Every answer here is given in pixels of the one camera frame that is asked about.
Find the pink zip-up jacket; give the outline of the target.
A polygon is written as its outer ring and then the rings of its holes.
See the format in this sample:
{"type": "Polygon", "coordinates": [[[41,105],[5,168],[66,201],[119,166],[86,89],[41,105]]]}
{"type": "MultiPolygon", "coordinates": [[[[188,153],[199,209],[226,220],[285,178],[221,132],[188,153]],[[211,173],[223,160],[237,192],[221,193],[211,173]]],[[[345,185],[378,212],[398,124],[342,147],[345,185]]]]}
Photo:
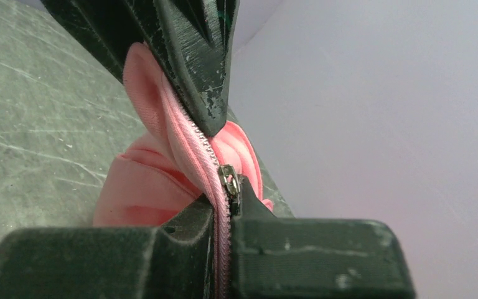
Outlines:
{"type": "Polygon", "coordinates": [[[134,43],[123,70],[126,93],[146,132],[112,162],[95,206],[96,227],[161,225],[206,195],[215,208],[215,289],[229,296],[230,205],[218,168],[233,166],[249,179],[268,209],[255,151],[245,132],[228,121],[206,137],[189,118],[148,46],[134,43]]]}

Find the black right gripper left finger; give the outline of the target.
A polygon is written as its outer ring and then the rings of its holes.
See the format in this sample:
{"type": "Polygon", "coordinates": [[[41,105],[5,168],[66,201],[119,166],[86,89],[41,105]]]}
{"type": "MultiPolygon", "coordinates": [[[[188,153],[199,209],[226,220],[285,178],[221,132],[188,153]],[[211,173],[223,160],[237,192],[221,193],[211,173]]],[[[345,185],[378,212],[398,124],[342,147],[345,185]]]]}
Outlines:
{"type": "Polygon", "coordinates": [[[0,298],[213,298],[213,208],[155,227],[35,228],[0,242],[0,298]]]}

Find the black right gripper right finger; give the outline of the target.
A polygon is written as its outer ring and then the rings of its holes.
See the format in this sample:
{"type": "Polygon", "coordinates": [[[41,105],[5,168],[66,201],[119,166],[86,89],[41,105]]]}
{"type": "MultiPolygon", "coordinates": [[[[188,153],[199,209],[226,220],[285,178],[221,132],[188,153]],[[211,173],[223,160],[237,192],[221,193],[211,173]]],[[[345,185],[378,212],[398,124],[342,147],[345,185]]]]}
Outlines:
{"type": "Polygon", "coordinates": [[[400,242],[367,219],[275,216],[249,179],[231,220],[232,298],[415,298],[400,242]]]}

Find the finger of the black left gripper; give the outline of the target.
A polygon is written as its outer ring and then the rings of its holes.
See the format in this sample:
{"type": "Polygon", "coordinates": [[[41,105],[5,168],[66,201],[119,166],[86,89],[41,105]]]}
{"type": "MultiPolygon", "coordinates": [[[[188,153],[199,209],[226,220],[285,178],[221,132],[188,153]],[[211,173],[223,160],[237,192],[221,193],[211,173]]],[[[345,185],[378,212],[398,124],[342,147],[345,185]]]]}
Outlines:
{"type": "Polygon", "coordinates": [[[225,125],[239,1],[127,1],[179,101],[208,136],[225,125]]]}
{"type": "Polygon", "coordinates": [[[117,81],[130,46],[144,40],[136,16],[148,1],[42,1],[49,14],[117,81]]]}

